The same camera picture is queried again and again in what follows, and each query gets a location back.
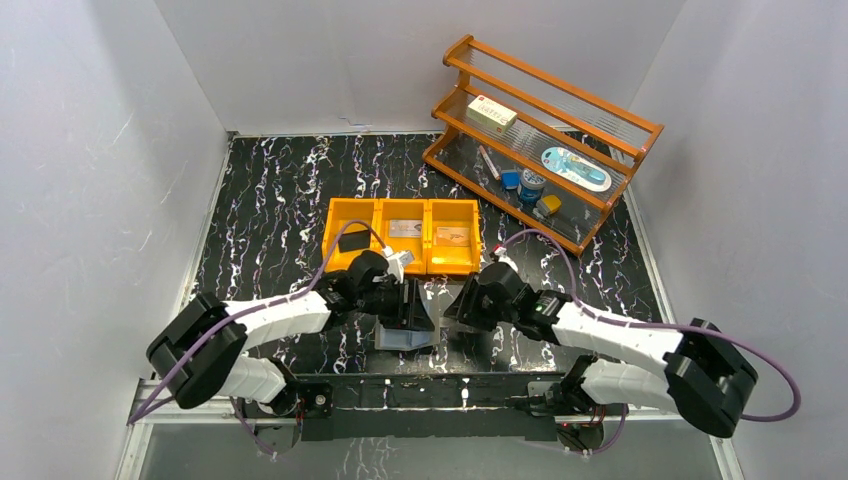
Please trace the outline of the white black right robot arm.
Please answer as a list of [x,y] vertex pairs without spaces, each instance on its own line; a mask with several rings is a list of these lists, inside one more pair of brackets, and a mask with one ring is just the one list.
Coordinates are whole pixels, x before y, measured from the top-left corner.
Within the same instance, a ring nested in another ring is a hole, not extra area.
[[582,350],[564,378],[532,387],[515,406],[540,416],[628,404],[676,413],[698,430],[731,437],[758,381],[753,366],[712,324],[691,331],[604,316],[571,295],[534,290],[505,263],[470,276],[445,317],[477,330],[510,323],[529,339]]

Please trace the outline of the orange wooden shelf rack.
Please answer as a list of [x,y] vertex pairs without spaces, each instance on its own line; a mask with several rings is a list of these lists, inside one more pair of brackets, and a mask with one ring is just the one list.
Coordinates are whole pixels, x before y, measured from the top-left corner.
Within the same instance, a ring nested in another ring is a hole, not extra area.
[[[663,132],[663,125],[642,118],[527,62],[466,35],[443,55],[457,70],[452,90],[432,109],[445,125],[425,150],[424,161],[485,201],[532,228],[551,234],[576,255],[590,245],[612,213],[638,168]],[[518,114],[505,133],[496,133],[466,117],[467,105],[485,95]],[[542,196],[556,195],[561,209],[550,218],[533,214],[517,190],[483,175],[478,147],[483,145],[500,170],[525,168],[547,179]],[[604,192],[592,192],[566,180],[541,163],[549,147],[564,147],[605,170],[612,179]]]

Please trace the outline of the grey card holder wallet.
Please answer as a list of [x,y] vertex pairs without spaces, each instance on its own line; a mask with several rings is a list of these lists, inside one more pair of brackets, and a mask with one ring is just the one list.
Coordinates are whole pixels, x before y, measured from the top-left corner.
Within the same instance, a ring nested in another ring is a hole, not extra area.
[[377,321],[375,348],[381,351],[409,352],[433,346],[438,341],[439,333],[437,323],[432,321],[435,330],[431,332],[384,329]]

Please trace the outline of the yellow plastic triple bin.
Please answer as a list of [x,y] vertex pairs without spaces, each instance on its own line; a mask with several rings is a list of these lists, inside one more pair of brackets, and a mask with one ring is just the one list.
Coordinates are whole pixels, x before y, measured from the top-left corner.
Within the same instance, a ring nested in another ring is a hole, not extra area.
[[364,250],[385,242],[408,250],[407,274],[468,275],[481,267],[479,203],[468,199],[330,200],[321,251],[329,271],[345,269]]

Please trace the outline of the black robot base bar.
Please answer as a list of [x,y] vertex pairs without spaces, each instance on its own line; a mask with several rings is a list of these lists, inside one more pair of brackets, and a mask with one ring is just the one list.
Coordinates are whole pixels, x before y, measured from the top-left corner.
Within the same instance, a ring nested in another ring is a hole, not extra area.
[[599,418],[567,398],[561,373],[311,374],[308,441],[365,437],[520,437],[552,441],[557,429]]

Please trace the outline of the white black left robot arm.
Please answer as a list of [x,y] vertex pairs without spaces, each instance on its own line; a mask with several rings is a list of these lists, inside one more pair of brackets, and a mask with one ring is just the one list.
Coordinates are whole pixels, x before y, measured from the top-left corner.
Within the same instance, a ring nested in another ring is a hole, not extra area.
[[436,327],[418,280],[403,273],[411,260],[408,251],[366,250],[347,268],[322,272],[293,294],[233,302],[199,294],[149,344],[146,357],[182,409],[227,396],[286,416],[306,404],[304,383],[280,361],[252,358],[248,350],[324,333],[353,314],[375,317],[382,350],[427,346]]

